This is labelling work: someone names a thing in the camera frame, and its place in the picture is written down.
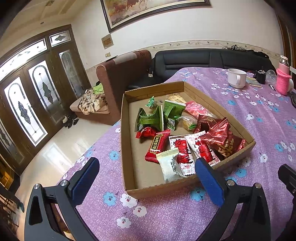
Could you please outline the pink knitted sleeve bottle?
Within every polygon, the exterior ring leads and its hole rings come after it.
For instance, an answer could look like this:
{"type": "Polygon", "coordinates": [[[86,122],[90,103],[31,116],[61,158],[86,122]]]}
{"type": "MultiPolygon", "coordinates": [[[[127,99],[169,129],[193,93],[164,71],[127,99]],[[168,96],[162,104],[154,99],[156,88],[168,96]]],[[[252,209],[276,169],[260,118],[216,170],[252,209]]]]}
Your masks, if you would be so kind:
{"type": "Polygon", "coordinates": [[[287,95],[290,90],[290,65],[288,58],[281,55],[279,60],[279,66],[276,70],[276,91],[282,95],[287,95]]]}

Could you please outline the black glasses case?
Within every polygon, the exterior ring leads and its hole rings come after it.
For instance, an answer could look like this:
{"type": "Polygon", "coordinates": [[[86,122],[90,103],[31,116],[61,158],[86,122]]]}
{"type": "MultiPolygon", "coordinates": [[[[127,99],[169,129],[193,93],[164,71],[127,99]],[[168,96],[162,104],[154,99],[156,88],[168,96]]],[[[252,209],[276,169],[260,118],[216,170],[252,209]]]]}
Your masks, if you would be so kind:
{"type": "Polygon", "coordinates": [[[296,93],[295,92],[290,93],[290,100],[291,100],[293,107],[296,108],[296,93]]]}

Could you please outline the red sesame candy bar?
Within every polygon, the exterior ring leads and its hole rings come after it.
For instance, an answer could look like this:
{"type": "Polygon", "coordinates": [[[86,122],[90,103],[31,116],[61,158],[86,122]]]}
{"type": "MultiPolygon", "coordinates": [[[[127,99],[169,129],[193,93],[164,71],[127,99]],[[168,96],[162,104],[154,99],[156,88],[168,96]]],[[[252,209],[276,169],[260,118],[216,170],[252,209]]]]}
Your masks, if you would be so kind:
{"type": "Polygon", "coordinates": [[[156,155],[165,150],[166,141],[169,138],[170,134],[171,134],[170,130],[165,130],[165,131],[156,133],[144,157],[146,161],[157,163],[157,164],[159,163],[156,155]]]}

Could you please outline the small red candy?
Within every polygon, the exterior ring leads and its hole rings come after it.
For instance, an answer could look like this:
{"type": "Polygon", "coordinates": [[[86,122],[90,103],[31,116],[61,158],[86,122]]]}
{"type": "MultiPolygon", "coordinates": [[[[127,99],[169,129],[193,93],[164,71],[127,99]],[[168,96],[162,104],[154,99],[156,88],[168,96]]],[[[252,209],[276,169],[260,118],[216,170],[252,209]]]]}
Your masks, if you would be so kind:
{"type": "Polygon", "coordinates": [[[136,133],[136,138],[152,138],[156,135],[157,130],[151,126],[147,126],[136,133]]]}

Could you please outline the framed horse painting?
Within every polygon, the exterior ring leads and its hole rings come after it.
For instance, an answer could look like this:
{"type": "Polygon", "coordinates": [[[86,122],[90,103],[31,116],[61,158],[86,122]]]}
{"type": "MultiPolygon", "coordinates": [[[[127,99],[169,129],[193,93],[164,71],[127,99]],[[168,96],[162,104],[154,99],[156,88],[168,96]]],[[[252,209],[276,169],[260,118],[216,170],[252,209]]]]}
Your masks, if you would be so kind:
{"type": "Polygon", "coordinates": [[[210,6],[210,1],[155,1],[113,0],[101,2],[104,18],[110,33],[151,15],[175,9],[210,6]]]}

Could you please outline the dark red foil snack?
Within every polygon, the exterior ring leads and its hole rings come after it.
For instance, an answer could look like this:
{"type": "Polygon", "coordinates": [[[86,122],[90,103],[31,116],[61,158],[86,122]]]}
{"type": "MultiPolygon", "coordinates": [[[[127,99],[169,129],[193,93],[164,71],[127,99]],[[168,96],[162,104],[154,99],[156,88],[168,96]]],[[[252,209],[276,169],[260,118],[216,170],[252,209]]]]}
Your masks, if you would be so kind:
{"type": "Polygon", "coordinates": [[[201,143],[208,145],[224,159],[246,146],[246,140],[234,135],[230,130],[230,123],[227,118],[215,124],[207,133],[200,137],[201,143]]]}
{"type": "Polygon", "coordinates": [[[219,121],[221,121],[221,119],[219,118],[213,118],[208,115],[199,115],[197,126],[194,130],[194,133],[198,133],[202,131],[208,132],[219,121]]]}

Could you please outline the green white candy wrapper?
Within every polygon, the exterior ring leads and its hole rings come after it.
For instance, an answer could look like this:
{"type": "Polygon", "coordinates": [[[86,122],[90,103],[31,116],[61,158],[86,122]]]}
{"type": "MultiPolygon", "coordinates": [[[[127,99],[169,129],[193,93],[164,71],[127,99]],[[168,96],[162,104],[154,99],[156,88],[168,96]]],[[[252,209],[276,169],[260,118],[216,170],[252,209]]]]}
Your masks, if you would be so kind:
{"type": "Polygon", "coordinates": [[[156,108],[158,106],[157,101],[154,99],[154,96],[149,99],[148,103],[145,106],[150,109],[156,108]]]}

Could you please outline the yellow cracker packet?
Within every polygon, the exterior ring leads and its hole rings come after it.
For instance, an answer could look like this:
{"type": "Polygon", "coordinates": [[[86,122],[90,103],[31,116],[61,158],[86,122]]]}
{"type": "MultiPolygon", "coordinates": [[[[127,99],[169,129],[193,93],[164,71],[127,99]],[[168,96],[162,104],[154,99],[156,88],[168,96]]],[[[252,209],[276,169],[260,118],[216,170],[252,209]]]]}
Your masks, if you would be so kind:
{"type": "Polygon", "coordinates": [[[166,95],[166,100],[186,104],[185,99],[179,93],[172,93],[166,95]]]}

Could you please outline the clear glass dome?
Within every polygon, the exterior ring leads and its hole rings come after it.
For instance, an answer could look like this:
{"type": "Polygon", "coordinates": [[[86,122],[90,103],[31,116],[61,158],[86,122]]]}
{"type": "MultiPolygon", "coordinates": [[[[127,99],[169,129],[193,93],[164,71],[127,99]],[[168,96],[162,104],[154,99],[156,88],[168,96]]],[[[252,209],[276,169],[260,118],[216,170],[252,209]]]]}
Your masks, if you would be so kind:
{"type": "Polygon", "coordinates": [[[276,81],[276,78],[277,78],[276,73],[272,69],[271,70],[268,70],[266,72],[266,81],[267,82],[275,82],[276,81]]]}

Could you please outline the green snack bag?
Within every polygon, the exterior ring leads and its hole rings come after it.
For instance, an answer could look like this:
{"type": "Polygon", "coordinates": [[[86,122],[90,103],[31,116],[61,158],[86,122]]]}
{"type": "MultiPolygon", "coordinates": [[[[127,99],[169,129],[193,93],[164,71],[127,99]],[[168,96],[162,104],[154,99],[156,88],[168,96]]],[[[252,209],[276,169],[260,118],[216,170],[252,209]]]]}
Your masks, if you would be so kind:
{"type": "Polygon", "coordinates": [[[152,114],[147,114],[143,108],[139,108],[135,121],[134,131],[139,132],[145,127],[153,127],[164,131],[163,107],[158,105],[152,114]]]}
{"type": "Polygon", "coordinates": [[[178,118],[182,115],[186,105],[171,100],[165,100],[164,104],[164,122],[168,129],[174,131],[176,129],[178,118]]]}

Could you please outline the black leather sofa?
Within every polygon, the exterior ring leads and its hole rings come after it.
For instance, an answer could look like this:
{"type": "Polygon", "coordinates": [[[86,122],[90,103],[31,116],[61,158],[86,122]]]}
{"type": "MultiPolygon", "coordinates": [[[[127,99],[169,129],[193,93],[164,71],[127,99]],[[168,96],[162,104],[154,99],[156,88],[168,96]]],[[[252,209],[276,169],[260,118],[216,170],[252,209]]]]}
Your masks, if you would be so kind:
{"type": "Polygon", "coordinates": [[[186,67],[235,68],[245,72],[275,70],[269,56],[253,50],[184,49],[159,51],[152,59],[147,73],[128,85],[128,90],[160,84],[186,67]]]}

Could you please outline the white red snack packet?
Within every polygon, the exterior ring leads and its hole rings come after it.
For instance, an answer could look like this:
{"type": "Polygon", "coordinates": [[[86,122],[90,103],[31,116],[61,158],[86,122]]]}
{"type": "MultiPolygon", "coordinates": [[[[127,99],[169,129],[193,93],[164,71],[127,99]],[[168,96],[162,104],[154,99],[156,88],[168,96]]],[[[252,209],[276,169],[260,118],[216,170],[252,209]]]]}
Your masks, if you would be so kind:
{"type": "Polygon", "coordinates": [[[214,166],[220,162],[220,159],[207,144],[203,144],[201,142],[200,137],[205,133],[205,131],[201,131],[198,133],[186,135],[185,140],[189,144],[197,159],[203,158],[210,166],[214,166]]]}

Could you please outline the clear green edged packet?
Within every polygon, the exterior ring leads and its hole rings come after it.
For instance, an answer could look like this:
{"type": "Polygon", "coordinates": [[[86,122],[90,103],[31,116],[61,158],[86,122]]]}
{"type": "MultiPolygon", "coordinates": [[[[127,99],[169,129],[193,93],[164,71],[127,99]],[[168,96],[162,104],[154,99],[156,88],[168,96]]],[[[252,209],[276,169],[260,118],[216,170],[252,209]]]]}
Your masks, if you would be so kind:
{"type": "Polygon", "coordinates": [[[178,118],[178,122],[182,123],[183,128],[188,131],[194,131],[197,127],[197,120],[192,116],[182,115],[178,118]]]}

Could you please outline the white cream snack packet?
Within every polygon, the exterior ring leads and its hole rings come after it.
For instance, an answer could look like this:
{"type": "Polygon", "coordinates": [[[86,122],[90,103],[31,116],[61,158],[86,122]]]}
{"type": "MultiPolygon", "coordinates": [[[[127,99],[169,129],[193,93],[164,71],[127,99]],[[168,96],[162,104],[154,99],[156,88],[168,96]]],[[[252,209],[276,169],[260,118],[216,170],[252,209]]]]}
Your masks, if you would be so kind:
{"type": "Polygon", "coordinates": [[[162,169],[165,183],[170,183],[185,178],[185,176],[182,174],[180,165],[177,163],[178,155],[178,148],[156,154],[156,158],[162,169]]]}

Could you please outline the pink snack packet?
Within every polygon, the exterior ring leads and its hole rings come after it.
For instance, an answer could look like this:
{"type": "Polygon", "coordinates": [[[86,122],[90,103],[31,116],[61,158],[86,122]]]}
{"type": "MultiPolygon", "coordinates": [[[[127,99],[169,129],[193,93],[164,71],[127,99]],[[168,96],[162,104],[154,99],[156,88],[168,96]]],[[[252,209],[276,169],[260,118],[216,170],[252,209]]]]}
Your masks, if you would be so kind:
{"type": "Polygon", "coordinates": [[[191,114],[192,116],[194,116],[196,119],[198,119],[198,117],[200,115],[206,115],[206,116],[210,116],[212,118],[217,118],[217,116],[215,116],[213,113],[211,113],[208,109],[206,109],[201,104],[199,104],[195,101],[187,102],[185,111],[187,113],[191,114]]]}

